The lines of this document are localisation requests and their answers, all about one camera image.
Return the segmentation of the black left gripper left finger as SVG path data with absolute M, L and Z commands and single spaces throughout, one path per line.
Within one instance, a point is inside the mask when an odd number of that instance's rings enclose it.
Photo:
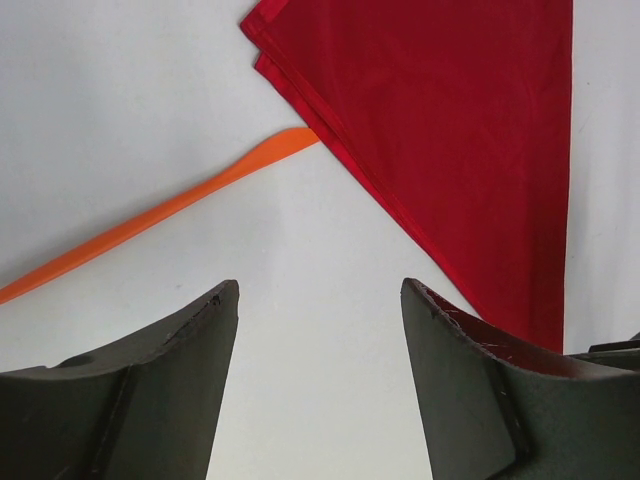
M 5 479 L 203 479 L 238 327 L 226 280 L 61 364 L 1 376 Z

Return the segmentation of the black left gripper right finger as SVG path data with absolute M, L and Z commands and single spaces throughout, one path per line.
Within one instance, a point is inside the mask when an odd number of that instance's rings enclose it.
M 558 354 L 410 278 L 401 308 L 434 478 L 638 477 L 637 339 Z

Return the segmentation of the red cloth napkin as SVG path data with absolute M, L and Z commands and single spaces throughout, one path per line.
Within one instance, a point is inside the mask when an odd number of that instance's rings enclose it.
M 569 1 L 261 1 L 256 69 L 487 322 L 558 352 Z

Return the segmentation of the orange plastic knife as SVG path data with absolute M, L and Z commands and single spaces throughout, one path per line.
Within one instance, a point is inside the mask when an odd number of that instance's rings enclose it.
M 219 174 L 97 235 L 1 288 L 3 304 L 27 294 L 111 251 L 205 197 L 319 142 L 309 128 L 283 130 Z

